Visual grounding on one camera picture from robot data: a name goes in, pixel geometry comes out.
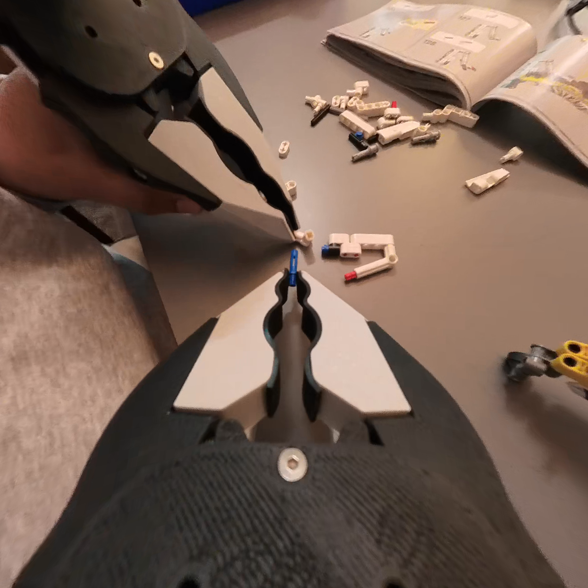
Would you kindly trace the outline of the yellow white lego crane model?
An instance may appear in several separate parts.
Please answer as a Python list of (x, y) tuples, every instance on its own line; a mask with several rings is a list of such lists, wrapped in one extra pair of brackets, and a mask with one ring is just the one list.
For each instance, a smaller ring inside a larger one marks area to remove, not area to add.
[(570, 390), (587, 400), (587, 343), (566, 341), (557, 349), (534, 343), (527, 352), (509, 352), (502, 370), (512, 383), (543, 376), (565, 378)]

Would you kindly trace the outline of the person's left hand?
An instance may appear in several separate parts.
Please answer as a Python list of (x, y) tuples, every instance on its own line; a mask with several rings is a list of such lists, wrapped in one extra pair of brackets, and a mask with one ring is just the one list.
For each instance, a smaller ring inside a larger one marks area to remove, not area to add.
[(190, 199), (110, 167), (84, 135), (46, 107), (24, 70), (1, 82), (1, 187), (51, 201), (89, 201), (148, 215), (197, 215)]

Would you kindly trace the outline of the white angled lego beam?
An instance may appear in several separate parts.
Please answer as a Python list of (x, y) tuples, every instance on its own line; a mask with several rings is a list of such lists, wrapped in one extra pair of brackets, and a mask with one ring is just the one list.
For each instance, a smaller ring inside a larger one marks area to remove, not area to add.
[(479, 120), (479, 116), (466, 109), (454, 105), (446, 105), (444, 108), (424, 112), (421, 121), (430, 124), (452, 122), (464, 128), (473, 128)]

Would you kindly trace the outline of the open lego instruction booklet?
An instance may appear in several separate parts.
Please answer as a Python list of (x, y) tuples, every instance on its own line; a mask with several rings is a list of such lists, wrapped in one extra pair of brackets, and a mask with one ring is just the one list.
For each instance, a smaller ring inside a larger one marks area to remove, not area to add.
[(324, 45), (439, 107), (519, 107), (587, 166), (587, 1), (562, 1), (538, 34), (522, 18), (466, 4), (391, 1), (327, 31)]

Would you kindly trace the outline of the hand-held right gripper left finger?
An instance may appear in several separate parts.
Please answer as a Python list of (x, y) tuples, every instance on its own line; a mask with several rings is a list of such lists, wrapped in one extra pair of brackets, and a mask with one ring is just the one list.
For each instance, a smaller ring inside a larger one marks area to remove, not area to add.
[(288, 271), (271, 276), (220, 315), (173, 402), (176, 412), (235, 420), (251, 437), (268, 414), (275, 387), (275, 334), (268, 317), (282, 313)]

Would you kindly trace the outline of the person's grey hoodie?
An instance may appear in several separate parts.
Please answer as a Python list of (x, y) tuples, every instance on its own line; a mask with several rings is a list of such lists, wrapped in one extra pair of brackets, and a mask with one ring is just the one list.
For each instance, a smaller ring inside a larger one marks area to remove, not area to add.
[(1, 191), (1, 587), (55, 525), (122, 402), (176, 347), (148, 269)]

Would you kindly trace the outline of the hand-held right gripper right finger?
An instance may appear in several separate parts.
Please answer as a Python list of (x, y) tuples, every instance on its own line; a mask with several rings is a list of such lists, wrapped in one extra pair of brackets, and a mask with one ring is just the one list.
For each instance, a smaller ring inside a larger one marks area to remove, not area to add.
[(341, 432), (353, 420), (411, 411), (369, 322), (306, 271), (297, 277), (301, 328), (309, 342), (302, 397), (311, 422)]

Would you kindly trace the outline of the white lego arm assembly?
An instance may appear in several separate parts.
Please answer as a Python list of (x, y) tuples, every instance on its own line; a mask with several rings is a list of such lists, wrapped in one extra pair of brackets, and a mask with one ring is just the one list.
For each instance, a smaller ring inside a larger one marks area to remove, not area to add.
[(359, 281), (371, 275), (394, 268), (398, 261), (394, 238), (391, 234), (379, 233), (331, 233), (326, 244), (321, 246), (321, 257), (357, 260), (364, 251), (379, 251), (381, 258), (354, 268), (344, 275), (345, 282)]

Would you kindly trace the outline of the white lego panel piece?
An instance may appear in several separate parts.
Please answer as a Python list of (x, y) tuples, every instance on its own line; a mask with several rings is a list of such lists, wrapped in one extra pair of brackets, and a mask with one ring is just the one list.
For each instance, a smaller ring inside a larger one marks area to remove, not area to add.
[(478, 196), (502, 183), (508, 179), (508, 177), (510, 177), (510, 172), (508, 170), (498, 168), (494, 171), (466, 180), (465, 187), (467, 187), (471, 193)]

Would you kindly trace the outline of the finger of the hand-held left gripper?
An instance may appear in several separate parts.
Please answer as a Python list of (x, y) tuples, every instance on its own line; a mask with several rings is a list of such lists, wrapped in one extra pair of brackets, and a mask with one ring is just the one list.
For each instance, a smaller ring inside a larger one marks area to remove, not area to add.
[(209, 136), (231, 175), (256, 194), (252, 198), (229, 196), (225, 190), (220, 199), (232, 213), (242, 217), (246, 211), (255, 213), (251, 223), (261, 229), (270, 224), (300, 228), (292, 197), (262, 129), (216, 70), (200, 76), (189, 117)]
[(251, 220), (256, 220), (255, 213), (246, 211), (245, 217), (235, 215), (223, 203), (220, 197), (225, 190), (229, 196), (252, 198), (256, 194), (253, 188), (231, 175), (209, 136), (191, 119), (158, 121), (144, 142), (141, 155), (143, 159), (134, 162), (134, 168), (149, 181), (184, 194), (203, 209), (250, 226), (278, 241), (295, 241), (293, 232), (300, 228), (288, 229), (270, 224), (268, 229), (261, 229), (251, 223)]

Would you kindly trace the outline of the pile of white lego pieces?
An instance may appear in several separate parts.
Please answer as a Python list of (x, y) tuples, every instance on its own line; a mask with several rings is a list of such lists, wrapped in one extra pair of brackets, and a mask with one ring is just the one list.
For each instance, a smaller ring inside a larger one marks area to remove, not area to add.
[(438, 143), (440, 131), (433, 129), (431, 123), (403, 115), (395, 100), (366, 101), (369, 91), (369, 81), (358, 80), (331, 99), (319, 94), (306, 95), (304, 99), (312, 109), (311, 127), (333, 115), (348, 131), (348, 141), (355, 148), (351, 163), (375, 158), (380, 148), (395, 142), (409, 142), (412, 146)]

